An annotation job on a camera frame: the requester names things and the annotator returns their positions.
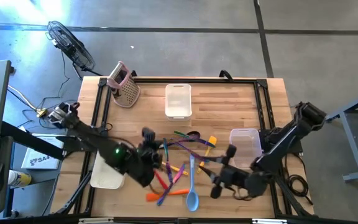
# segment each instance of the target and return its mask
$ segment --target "fan cage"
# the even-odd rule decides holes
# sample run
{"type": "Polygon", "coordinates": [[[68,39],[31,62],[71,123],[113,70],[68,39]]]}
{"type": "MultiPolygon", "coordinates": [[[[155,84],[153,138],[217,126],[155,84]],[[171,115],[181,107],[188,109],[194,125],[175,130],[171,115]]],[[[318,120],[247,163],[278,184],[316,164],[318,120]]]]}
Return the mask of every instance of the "fan cage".
{"type": "Polygon", "coordinates": [[[57,43],[56,47],[65,53],[82,70],[92,70],[95,62],[91,54],[63,24],[58,21],[48,23],[47,30],[49,36],[57,43]]]}

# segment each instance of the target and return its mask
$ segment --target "concrete floor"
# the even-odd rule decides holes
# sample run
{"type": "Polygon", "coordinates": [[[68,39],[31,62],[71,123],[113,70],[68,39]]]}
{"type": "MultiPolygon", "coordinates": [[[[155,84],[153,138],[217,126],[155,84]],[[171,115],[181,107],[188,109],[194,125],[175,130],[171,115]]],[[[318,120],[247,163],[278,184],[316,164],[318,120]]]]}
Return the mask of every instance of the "concrete floor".
{"type": "MultiPolygon", "coordinates": [[[[260,0],[266,29],[358,30],[358,1],[260,0]]],[[[40,24],[58,20],[82,27],[205,27],[257,29],[252,0],[197,1],[8,1],[0,0],[0,23],[40,24]]],[[[63,76],[59,50],[44,31],[0,30],[0,60],[17,68],[10,85],[31,102],[55,96],[63,76]]],[[[138,75],[267,77],[259,34],[75,32],[108,74],[123,60],[138,75]]],[[[290,104],[310,101],[331,112],[358,96],[358,35],[267,35],[275,77],[284,78],[290,104]]],[[[63,100],[76,99],[81,82],[66,58],[63,100]]],[[[54,105],[51,100],[47,105],[54,105]]],[[[25,106],[11,95],[4,119],[21,124],[25,106]]],[[[52,133],[27,124],[38,133],[52,133]]],[[[343,174],[357,170],[341,124],[327,124],[302,141],[317,215],[358,221],[358,181],[343,174]]],[[[40,215],[53,182],[16,190],[14,208],[23,216],[40,215]]]]}

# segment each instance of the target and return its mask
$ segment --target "butcher block tabletop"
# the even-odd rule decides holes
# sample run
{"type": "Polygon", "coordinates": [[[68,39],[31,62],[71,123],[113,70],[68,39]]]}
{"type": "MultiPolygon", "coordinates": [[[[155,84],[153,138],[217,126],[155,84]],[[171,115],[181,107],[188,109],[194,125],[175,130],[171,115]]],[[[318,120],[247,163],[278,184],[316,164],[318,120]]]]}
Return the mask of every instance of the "butcher block tabletop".
{"type": "MultiPolygon", "coordinates": [[[[96,93],[100,77],[84,77],[78,102],[78,116],[82,122],[91,123],[96,93]]],[[[272,104],[275,125],[283,127],[292,120],[290,105],[281,78],[267,78],[268,92],[272,104]]],[[[109,136],[117,136],[138,145],[142,141],[142,128],[148,127],[155,131],[156,139],[177,138],[174,131],[188,133],[198,131],[201,138],[208,140],[210,136],[217,138],[216,148],[210,156],[220,156],[226,152],[229,144],[230,132],[234,128],[260,129],[254,86],[250,84],[228,83],[189,83],[191,85],[191,119],[188,121],[168,121],[165,116],[165,87],[169,83],[138,83],[141,89],[139,99],[131,108],[121,108],[113,102],[109,105],[107,122],[112,124],[109,136]]],[[[104,89],[99,109],[98,124],[103,113],[104,99],[107,88],[104,89]]],[[[265,111],[263,91],[260,91],[262,106],[265,111]]],[[[267,116],[266,127],[269,128],[267,116]]],[[[184,143],[199,154],[204,154],[206,146],[196,142],[184,143]]],[[[178,147],[170,146],[170,164],[180,167],[186,164],[189,170],[189,153],[178,147]]],[[[84,158],[84,152],[74,152],[62,162],[62,168],[53,197],[51,213],[62,208],[78,186],[84,158]]],[[[205,167],[219,173],[220,164],[209,162],[205,167]]],[[[290,174],[298,174],[306,178],[302,163],[293,156],[288,156],[288,170],[290,174]]],[[[166,173],[158,171],[168,183],[166,173]]],[[[151,185],[162,192],[163,188],[154,178],[151,185]]],[[[92,217],[200,217],[200,218],[270,218],[274,217],[272,198],[269,188],[265,193],[251,201],[235,200],[232,192],[223,189],[218,199],[209,195],[212,188],[211,179],[201,172],[195,175],[195,189],[200,203],[197,211],[190,212],[186,207],[186,195],[168,196],[161,206],[156,202],[146,202],[145,196],[150,193],[149,187],[141,187],[129,176],[125,176],[124,185],[120,189],[96,189],[92,207],[92,217]]],[[[84,191],[83,205],[88,197],[88,188],[84,191]]],[[[190,177],[183,175],[172,190],[189,189],[190,177]]],[[[280,208],[284,211],[283,197],[277,187],[280,208]]],[[[296,198],[310,213],[313,207],[305,198],[296,198]]]]}

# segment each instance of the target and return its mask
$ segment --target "light blue spoon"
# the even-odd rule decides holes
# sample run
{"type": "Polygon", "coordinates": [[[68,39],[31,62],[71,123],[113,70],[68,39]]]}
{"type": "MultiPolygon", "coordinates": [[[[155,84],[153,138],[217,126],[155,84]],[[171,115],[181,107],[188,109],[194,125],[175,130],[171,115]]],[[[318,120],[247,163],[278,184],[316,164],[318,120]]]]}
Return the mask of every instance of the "light blue spoon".
{"type": "Polygon", "coordinates": [[[198,208],[198,195],[196,189],[194,188],[194,156],[190,154],[190,178],[191,178],[191,187],[189,194],[186,198],[187,209],[191,212],[195,212],[198,208]]]}

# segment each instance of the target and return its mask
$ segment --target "black cord coil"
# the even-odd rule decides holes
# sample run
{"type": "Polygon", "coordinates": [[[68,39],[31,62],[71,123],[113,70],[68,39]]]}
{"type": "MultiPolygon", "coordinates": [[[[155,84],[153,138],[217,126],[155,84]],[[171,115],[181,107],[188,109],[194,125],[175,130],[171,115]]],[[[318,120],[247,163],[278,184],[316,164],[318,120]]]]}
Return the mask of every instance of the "black cord coil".
{"type": "MultiPolygon", "coordinates": [[[[305,163],[303,162],[302,158],[296,153],[292,153],[292,154],[301,161],[301,163],[303,165],[303,169],[306,171],[305,163]]],[[[307,199],[307,201],[311,205],[313,205],[313,202],[308,197],[309,185],[308,185],[307,181],[305,180],[305,178],[303,178],[302,176],[300,176],[298,174],[292,174],[292,175],[289,174],[288,168],[287,168],[287,159],[288,159],[288,155],[285,156],[285,163],[284,163],[285,183],[288,185],[288,188],[291,190],[291,192],[295,196],[304,197],[307,199]],[[299,181],[301,183],[302,190],[297,190],[293,187],[293,184],[295,183],[295,181],[299,181]]]]}

